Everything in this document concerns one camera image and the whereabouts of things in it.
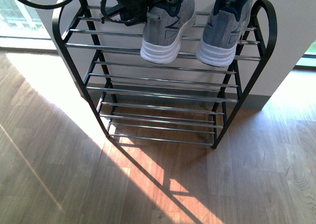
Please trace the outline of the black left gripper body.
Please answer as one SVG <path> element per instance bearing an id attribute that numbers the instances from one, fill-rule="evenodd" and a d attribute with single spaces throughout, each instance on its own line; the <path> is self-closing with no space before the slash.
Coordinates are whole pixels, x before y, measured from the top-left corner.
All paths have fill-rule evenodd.
<path id="1" fill-rule="evenodd" d="M 147 12 L 158 3 L 176 4 L 178 0 L 116 0 L 118 4 L 106 8 L 107 0 L 100 0 L 101 23 L 111 21 L 114 23 L 133 26 L 147 20 Z"/>

